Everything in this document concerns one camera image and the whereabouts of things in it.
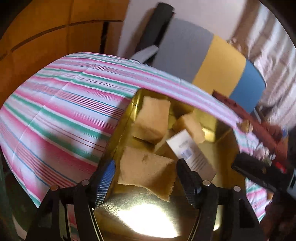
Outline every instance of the gold box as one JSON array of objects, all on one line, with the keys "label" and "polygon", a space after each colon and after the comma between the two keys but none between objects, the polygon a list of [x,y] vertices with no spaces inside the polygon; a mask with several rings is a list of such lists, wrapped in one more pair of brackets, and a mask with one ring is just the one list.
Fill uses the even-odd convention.
[{"label": "gold box", "polygon": [[[120,159],[125,146],[153,152],[154,145],[132,137],[131,128],[143,103],[143,97],[168,99],[169,128],[180,116],[194,111],[205,132],[206,141],[199,148],[217,171],[213,184],[244,190],[244,177],[231,169],[238,154],[238,146],[232,129],[215,117],[165,95],[140,89],[132,98],[110,138],[99,163],[114,159],[116,172],[106,201],[95,210],[95,217],[104,240],[187,240],[198,210],[188,202],[178,178],[176,178],[170,202],[163,201],[145,188],[117,184]],[[218,236],[222,221],[222,207],[218,206],[214,237]]]}]

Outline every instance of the table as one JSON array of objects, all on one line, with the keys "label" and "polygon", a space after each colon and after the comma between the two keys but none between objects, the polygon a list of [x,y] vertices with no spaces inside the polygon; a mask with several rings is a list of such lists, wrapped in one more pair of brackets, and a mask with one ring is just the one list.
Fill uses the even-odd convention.
[{"label": "table", "polygon": [[[252,154],[258,145],[252,133],[238,129],[241,120],[231,109],[180,78],[115,56],[70,54],[25,81],[0,110],[4,156],[37,207],[50,186],[69,187],[91,176],[139,88],[181,100],[231,126],[240,152]],[[261,219],[266,191],[250,181],[246,191]]]}]

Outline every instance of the wooden cabinet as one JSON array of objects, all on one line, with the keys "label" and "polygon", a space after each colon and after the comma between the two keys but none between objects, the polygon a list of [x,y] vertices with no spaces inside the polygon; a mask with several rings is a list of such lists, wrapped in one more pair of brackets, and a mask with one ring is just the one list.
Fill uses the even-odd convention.
[{"label": "wooden cabinet", "polygon": [[33,0],[0,39],[0,107],[34,73],[70,53],[116,55],[129,0]]}]

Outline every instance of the chair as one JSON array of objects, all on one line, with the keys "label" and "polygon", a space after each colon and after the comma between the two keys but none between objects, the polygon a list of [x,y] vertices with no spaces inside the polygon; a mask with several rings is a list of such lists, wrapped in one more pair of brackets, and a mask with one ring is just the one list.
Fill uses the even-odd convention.
[{"label": "chair", "polygon": [[145,62],[145,51],[149,48],[147,58],[156,53],[153,67],[209,94],[216,90],[249,113],[266,88],[261,74],[240,52],[224,39],[188,21],[172,18],[159,48],[149,46],[131,59]]}]

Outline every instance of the paper label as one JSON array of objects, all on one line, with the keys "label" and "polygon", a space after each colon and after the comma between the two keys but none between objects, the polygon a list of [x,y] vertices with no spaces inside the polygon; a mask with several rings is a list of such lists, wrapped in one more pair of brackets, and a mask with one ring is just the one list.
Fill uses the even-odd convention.
[{"label": "paper label", "polygon": [[191,138],[187,130],[182,130],[170,139],[167,144],[180,159],[184,158],[192,171],[197,172],[203,180],[212,181],[216,171]]}]

